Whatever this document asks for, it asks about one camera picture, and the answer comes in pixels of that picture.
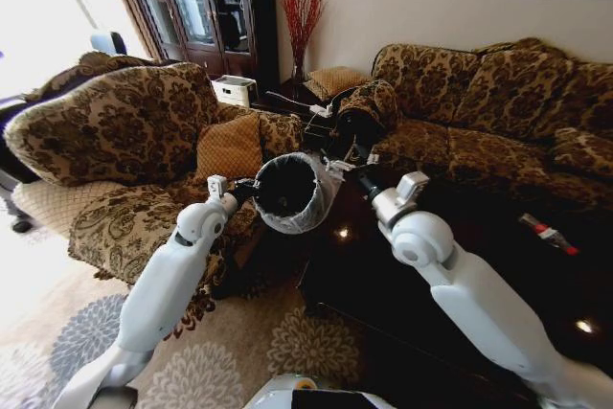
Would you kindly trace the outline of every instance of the patterned upholstery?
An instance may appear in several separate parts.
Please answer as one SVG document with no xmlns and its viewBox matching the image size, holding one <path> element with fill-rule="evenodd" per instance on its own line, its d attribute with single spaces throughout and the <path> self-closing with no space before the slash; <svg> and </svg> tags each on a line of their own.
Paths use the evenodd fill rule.
<svg viewBox="0 0 613 409">
<path fill-rule="evenodd" d="M 52 184 L 164 183 L 193 163 L 199 128 L 215 111 L 200 66 L 132 67 L 21 112 L 5 139 L 19 160 Z"/>
<path fill-rule="evenodd" d="M 397 170 L 423 170 L 444 175 L 449 165 L 447 128 L 421 120 L 403 119 L 396 130 L 373 146 L 379 163 Z"/>
<path fill-rule="evenodd" d="M 394 86 L 403 112 L 373 146 L 379 163 L 611 217 L 613 64 L 582 63 L 533 37 L 472 54 L 392 44 L 373 77 Z"/>
<path fill-rule="evenodd" d="M 572 61 L 537 51 L 485 55 L 453 125 L 526 139 L 548 101 L 561 94 L 572 70 Z"/>
<path fill-rule="evenodd" d="M 96 66 L 100 60 L 105 62 L 94 54 L 82 65 Z M 208 196 L 206 186 L 193 182 L 200 129 L 253 113 L 217 103 L 206 73 L 196 64 L 126 67 L 28 108 L 11 121 L 5 139 L 46 181 L 40 184 L 61 197 L 49 203 L 62 207 L 58 211 L 72 220 L 69 254 L 106 276 L 134 283 L 167 240 L 179 211 Z M 270 156 L 300 149 L 300 119 L 258 114 L 258 149 Z M 100 184 L 113 187 L 86 200 L 78 194 Z M 66 203 L 68 196 L 75 203 Z M 79 209 L 73 210 L 77 201 Z M 43 216 L 33 210 L 33 217 Z M 245 203 L 217 239 L 202 283 L 220 284 L 228 258 L 243 265 L 260 229 L 255 206 Z"/>
<path fill-rule="evenodd" d="M 491 192 L 530 197 L 546 182 L 544 148 L 470 129 L 449 128 L 450 176 Z"/>
<path fill-rule="evenodd" d="M 219 102 L 214 123 L 222 124 L 253 111 L 254 109 Z M 261 154 L 264 162 L 284 153 L 300 150 L 303 131 L 302 122 L 297 115 L 287 117 L 259 110 L 257 112 L 260 114 Z"/>
<path fill-rule="evenodd" d="M 394 87 L 406 116 L 448 124 L 478 66 L 472 53 L 393 44 L 376 56 L 373 78 Z"/>
<path fill-rule="evenodd" d="M 541 200 L 552 209 L 590 212 L 610 221 L 613 213 L 613 191 L 610 183 L 563 171 L 548 171 L 540 184 Z"/>
<path fill-rule="evenodd" d="M 547 53 L 561 59 L 573 59 L 573 57 L 563 50 L 553 47 L 536 37 L 521 38 L 516 42 L 494 43 L 483 48 L 477 48 L 473 50 L 472 53 L 477 55 L 488 55 L 490 53 L 505 52 L 507 50 L 532 50 L 540 53 Z"/>
<path fill-rule="evenodd" d="M 17 184 L 11 194 L 15 206 L 66 239 L 75 217 L 96 198 L 123 187 L 109 181 L 96 181 L 76 187 L 62 187 L 45 181 Z"/>
<path fill-rule="evenodd" d="M 43 102 L 67 93 L 82 83 L 102 74 L 138 66 L 162 66 L 163 63 L 139 57 L 115 56 L 102 52 L 89 52 L 79 59 L 79 64 L 60 72 L 40 88 L 24 95 L 27 102 Z"/>
<path fill-rule="evenodd" d="M 385 80 L 373 80 L 358 86 L 348 98 L 340 102 L 339 119 L 347 111 L 358 110 L 366 113 L 382 129 L 396 128 L 400 117 L 396 92 Z"/>
<path fill-rule="evenodd" d="M 89 203 L 75 219 L 69 255 L 134 284 L 165 243 L 183 205 L 158 186 L 122 187 Z M 204 284 L 222 283 L 223 257 L 251 240 L 258 223 L 251 201 L 228 222 L 209 254 Z"/>
<path fill-rule="evenodd" d="M 536 123 L 533 137 L 552 138 L 567 126 L 613 140 L 613 64 L 578 65 L 562 97 Z"/>
<path fill-rule="evenodd" d="M 341 91 L 361 85 L 371 79 L 345 66 L 318 69 L 309 72 L 308 77 L 310 80 L 303 85 L 320 101 L 327 101 Z"/>
<path fill-rule="evenodd" d="M 202 128 L 194 181 L 221 174 L 228 179 L 256 177 L 261 168 L 260 118 L 256 112 Z"/>
<path fill-rule="evenodd" d="M 575 128 L 562 128 L 556 131 L 552 154 L 556 165 L 613 179 L 613 141 Z"/>
</svg>

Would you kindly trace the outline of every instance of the chair wheel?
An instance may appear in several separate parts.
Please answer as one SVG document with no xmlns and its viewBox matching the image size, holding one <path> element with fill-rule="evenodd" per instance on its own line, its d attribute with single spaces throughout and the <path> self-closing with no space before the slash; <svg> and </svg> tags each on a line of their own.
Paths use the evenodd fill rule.
<svg viewBox="0 0 613 409">
<path fill-rule="evenodd" d="M 102 388 L 89 409 L 133 409 L 137 399 L 138 391 L 135 388 Z"/>
<path fill-rule="evenodd" d="M 30 229 L 32 229 L 32 223 L 28 220 L 17 220 L 12 225 L 12 230 L 17 234 L 25 234 Z"/>
</svg>

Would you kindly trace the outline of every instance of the dark wooden table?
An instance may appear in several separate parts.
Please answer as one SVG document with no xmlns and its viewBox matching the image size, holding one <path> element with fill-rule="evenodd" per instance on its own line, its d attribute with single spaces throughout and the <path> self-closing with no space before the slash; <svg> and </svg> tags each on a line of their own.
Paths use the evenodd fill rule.
<svg viewBox="0 0 613 409">
<path fill-rule="evenodd" d="M 379 182 L 386 187 L 395 186 L 400 177 L 400 173 L 378 172 Z M 327 220 L 311 238 L 312 257 L 301 282 L 307 307 L 332 308 L 441 363 L 432 373 L 451 375 L 449 380 L 456 383 L 465 379 L 456 391 L 468 390 L 458 401 L 480 400 L 473 390 L 481 388 L 479 381 L 485 381 L 485 394 L 495 407 L 534 407 L 532 392 L 515 375 L 481 356 L 434 303 L 426 281 L 394 259 L 361 187 L 351 174 L 346 178 Z M 548 221 L 543 212 L 536 214 L 581 249 L 571 257 L 518 223 L 522 213 L 537 211 L 516 203 L 459 192 L 435 180 L 419 204 L 420 209 L 444 218 L 455 240 L 488 261 L 531 305 L 560 352 L 613 375 L 613 259 L 602 251 L 610 248 L 603 246 L 606 233 L 580 220 L 577 224 L 548 216 L 553 219 Z M 581 319 L 590 322 L 594 333 L 577 328 Z M 388 359 L 393 363 L 396 357 Z M 400 373 L 407 373 L 412 363 L 395 365 Z M 408 372 L 414 375 L 417 371 Z M 483 388 L 476 394 L 483 393 Z"/>
<path fill-rule="evenodd" d="M 260 98 L 256 102 L 251 104 L 251 107 L 277 114 L 297 115 L 303 122 L 306 146 L 314 149 L 324 147 L 328 141 L 329 133 L 336 126 L 336 118 L 323 118 L 319 116 L 313 118 L 314 114 L 310 112 L 308 107 L 314 104 L 325 106 L 325 104 L 319 101 L 319 99 L 303 85 L 294 85 L 291 80 L 286 80 L 281 84 L 280 88 L 275 90 L 275 92 L 290 100 L 299 102 L 300 104 L 263 94 L 260 95 Z"/>
</svg>

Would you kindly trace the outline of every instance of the chair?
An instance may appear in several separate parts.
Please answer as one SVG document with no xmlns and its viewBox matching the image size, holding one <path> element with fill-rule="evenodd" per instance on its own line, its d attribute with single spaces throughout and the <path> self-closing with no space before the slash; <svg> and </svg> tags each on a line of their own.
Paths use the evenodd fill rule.
<svg viewBox="0 0 613 409">
<path fill-rule="evenodd" d="M 55 226 L 70 238 L 69 255 L 133 284 L 179 211 L 207 198 L 191 182 L 201 128 L 249 112 L 218 102 L 193 63 L 98 75 L 9 123 L 7 145 L 42 179 L 13 198 L 43 223 L 41 203 L 63 213 Z M 264 160 L 300 148 L 298 118 L 261 112 L 260 133 Z M 220 286 L 244 265 L 261 229 L 245 203 L 212 248 L 203 283 Z"/>
</svg>

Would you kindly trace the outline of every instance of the beige wall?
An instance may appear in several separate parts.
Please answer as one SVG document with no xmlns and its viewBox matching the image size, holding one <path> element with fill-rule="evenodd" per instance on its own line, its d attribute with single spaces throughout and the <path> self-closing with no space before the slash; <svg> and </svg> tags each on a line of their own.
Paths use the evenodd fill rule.
<svg viewBox="0 0 613 409">
<path fill-rule="evenodd" d="M 291 49 L 277 0 L 282 78 Z M 546 38 L 580 57 L 613 62 L 613 0 L 326 0 L 306 69 L 363 71 L 395 41 L 470 49 L 524 36 Z"/>
</svg>

